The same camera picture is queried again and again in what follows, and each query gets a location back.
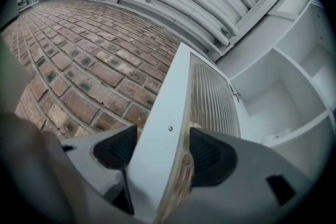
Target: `metal hinge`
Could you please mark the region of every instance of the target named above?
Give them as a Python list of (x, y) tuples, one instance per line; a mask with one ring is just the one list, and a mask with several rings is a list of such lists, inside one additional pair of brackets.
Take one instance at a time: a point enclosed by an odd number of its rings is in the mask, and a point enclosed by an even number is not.
[(233, 95), (235, 98), (237, 98), (238, 103), (239, 103), (239, 100), (242, 100), (242, 101), (243, 101), (242, 95), (241, 95), (239, 92), (235, 91), (235, 90), (232, 88), (232, 86), (231, 86), (230, 84), (229, 84), (229, 87), (230, 87), (230, 90), (231, 90), (232, 95)]

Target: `ribbed glass panel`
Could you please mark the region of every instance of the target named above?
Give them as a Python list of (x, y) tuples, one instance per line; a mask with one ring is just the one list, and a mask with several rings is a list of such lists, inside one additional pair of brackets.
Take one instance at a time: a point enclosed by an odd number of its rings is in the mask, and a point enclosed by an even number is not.
[(227, 81), (191, 54), (190, 126), (240, 137), (235, 103)]

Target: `open cabinet door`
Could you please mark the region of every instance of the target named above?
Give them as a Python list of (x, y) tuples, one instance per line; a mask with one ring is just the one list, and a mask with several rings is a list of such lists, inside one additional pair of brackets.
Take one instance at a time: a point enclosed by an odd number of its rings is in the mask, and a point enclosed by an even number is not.
[(240, 137), (236, 105), (227, 77), (181, 43), (129, 165), (134, 217), (163, 220), (189, 195), (190, 127)]

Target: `white cabinet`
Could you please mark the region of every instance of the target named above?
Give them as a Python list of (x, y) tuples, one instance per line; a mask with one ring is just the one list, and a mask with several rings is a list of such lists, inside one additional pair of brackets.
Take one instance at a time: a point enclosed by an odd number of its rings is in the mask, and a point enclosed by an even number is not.
[(317, 179), (334, 144), (335, 62), (324, 8), (309, 2), (281, 39), (230, 78), (241, 95), (241, 138), (273, 148)]

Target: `shelf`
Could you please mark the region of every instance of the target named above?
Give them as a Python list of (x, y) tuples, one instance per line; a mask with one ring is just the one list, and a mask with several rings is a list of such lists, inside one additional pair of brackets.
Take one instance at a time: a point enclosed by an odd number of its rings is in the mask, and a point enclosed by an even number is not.
[(310, 179), (316, 180), (334, 145), (333, 128), (328, 113), (323, 112), (286, 139), (273, 149)]
[(336, 109), (335, 38), (323, 7), (310, 4), (276, 45), (310, 76), (331, 110)]
[(231, 83), (243, 98), (237, 107), (241, 137), (250, 141), (288, 135), (325, 111), (312, 84), (274, 49)]

